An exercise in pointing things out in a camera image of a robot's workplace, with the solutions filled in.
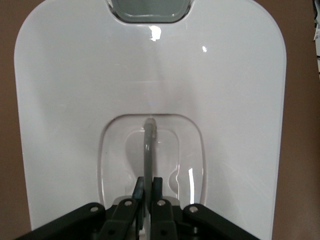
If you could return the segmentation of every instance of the gray plastic tab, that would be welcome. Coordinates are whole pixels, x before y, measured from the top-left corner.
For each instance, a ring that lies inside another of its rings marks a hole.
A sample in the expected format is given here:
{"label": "gray plastic tab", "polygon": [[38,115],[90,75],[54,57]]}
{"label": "gray plastic tab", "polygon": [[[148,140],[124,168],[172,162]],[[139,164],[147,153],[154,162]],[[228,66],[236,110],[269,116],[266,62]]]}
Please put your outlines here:
{"label": "gray plastic tab", "polygon": [[112,11],[126,23],[174,23],[189,11],[191,0],[111,0]]}

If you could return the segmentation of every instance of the brown surface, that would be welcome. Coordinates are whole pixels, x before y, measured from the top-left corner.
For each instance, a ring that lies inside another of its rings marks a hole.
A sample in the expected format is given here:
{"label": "brown surface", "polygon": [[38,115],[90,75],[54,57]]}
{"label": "brown surface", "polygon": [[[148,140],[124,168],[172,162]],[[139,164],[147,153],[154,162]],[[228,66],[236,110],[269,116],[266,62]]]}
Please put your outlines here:
{"label": "brown surface", "polygon": [[[0,0],[0,239],[30,229],[14,74],[24,19],[42,0]],[[320,239],[320,81],[311,0],[257,0],[277,21],[287,74],[274,240]]]}

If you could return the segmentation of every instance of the brown table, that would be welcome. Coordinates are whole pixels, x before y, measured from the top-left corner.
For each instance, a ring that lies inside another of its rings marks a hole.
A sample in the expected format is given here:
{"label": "brown table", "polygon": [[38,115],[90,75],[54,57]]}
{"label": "brown table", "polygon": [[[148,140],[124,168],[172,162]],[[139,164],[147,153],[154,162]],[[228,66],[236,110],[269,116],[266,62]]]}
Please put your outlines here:
{"label": "brown table", "polygon": [[[30,230],[19,132],[14,47],[43,0],[0,1],[0,239]],[[257,0],[278,23],[287,69],[274,240],[320,239],[320,81],[312,1]]]}

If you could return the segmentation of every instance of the rounded square recess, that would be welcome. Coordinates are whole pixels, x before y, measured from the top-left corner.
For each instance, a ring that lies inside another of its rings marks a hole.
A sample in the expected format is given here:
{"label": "rounded square recess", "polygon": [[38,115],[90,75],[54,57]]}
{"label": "rounded square recess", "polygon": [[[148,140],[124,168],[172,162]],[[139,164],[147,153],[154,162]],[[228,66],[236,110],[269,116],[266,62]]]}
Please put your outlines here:
{"label": "rounded square recess", "polygon": [[[106,208],[131,195],[144,175],[144,129],[147,114],[122,115],[106,127],[101,148],[101,190]],[[163,178],[163,195],[178,198],[181,207],[199,203],[204,175],[202,139],[188,118],[154,114],[157,125],[153,176]]]}

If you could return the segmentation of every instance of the silver screw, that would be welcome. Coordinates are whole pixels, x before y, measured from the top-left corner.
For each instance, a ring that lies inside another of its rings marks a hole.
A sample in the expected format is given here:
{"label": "silver screw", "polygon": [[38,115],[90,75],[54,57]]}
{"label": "silver screw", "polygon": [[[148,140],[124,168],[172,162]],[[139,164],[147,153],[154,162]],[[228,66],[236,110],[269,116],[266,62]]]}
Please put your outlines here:
{"label": "silver screw", "polygon": [[198,212],[198,208],[197,208],[196,206],[191,206],[191,207],[189,208],[189,210],[190,210],[190,212],[192,212],[192,213]]}
{"label": "silver screw", "polygon": [[166,204],[166,202],[164,200],[159,200],[156,204],[158,204],[159,206],[163,206]]}
{"label": "silver screw", "polygon": [[124,202],[124,205],[126,205],[126,206],[130,206],[132,204],[132,201],[125,201]]}
{"label": "silver screw", "polygon": [[97,206],[93,206],[92,208],[90,208],[90,212],[94,213],[96,211],[98,211],[98,207]]}

